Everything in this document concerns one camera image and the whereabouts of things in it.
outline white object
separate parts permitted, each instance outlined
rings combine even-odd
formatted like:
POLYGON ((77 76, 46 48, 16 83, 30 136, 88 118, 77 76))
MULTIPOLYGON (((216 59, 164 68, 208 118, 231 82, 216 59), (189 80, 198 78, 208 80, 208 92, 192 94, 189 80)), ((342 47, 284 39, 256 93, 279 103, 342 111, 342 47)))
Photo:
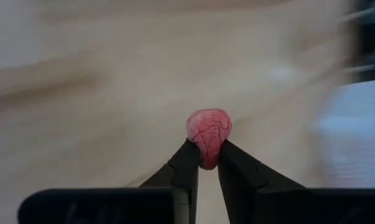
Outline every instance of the white object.
POLYGON ((371 13, 373 13, 374 11, 375 11, 375 9, 370 8, 370 9, 366 9, 366 10, 363 10, 363 11, 354 12, 354 13, 343 16, 342 19, 341 19, 341 22, 350 22, 350 21, 353 21, 355 19, 359 19, 359 18, 362 18, 364 16, 368 16, 371 13))
POLYGON ((340 87, 315 131, 326 187, 375 187, 375 81, 340 87))

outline black object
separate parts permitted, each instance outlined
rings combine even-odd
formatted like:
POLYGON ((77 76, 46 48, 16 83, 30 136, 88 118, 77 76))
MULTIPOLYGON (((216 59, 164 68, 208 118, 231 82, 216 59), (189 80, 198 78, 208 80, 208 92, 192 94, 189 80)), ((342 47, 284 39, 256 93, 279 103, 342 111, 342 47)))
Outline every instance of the black object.
MULTIPOLYGON (((199 160, 186 140, 139 188, 38 192, 22 203, 19 224, 193 224, 199 160)), ((229 141, 218 174, 232 224, 375 223, 375 190, 306 189, 229 141)))
POLYGON ((359 74, 359 82, 375 80, 375 0, 361 1, 357 11, 367 11, 358 19, 358 66, 369 69, 359 74))

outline light wood surface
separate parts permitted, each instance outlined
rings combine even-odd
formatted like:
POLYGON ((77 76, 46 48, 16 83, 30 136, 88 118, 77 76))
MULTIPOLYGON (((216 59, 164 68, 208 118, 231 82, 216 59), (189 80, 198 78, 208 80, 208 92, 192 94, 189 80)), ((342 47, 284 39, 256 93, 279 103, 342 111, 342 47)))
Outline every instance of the light wood surface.
MULTIPOLYGON (((138 185, 202 108, 225 109, 230 140, 262 162, 322 184, 310 130, 348 82, 350 1, 0 2, 0 223, 37 190, 138 185)), ((215 170, 200 171, 197 223, 228 223, 215 170)))

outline pink gummy candy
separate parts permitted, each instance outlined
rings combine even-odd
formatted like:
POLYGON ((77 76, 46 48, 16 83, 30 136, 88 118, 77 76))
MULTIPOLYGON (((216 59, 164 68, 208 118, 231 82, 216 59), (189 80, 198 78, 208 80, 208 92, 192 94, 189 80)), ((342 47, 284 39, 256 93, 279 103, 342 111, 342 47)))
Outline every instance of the pink gummy candy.
POLYGON ((201 168, 212 170, 218 165, 220 147, 231 131, 230 117, 221 109, 194 112, 186 124, 187 137, 201 152, 201 168))

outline blurred background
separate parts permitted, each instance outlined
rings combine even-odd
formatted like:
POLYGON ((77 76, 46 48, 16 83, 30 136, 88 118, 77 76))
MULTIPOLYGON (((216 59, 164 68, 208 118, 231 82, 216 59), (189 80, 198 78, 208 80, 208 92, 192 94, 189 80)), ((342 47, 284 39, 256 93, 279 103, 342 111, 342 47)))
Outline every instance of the blurred background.
MULTIPOLYGON (((139 185, 202 108, 306 187, 369 186, 370 80, 375 1, 0 0, 0 223, 41 189, 139 185)), ((198 198, 228 223, 217 172, 198 198)))

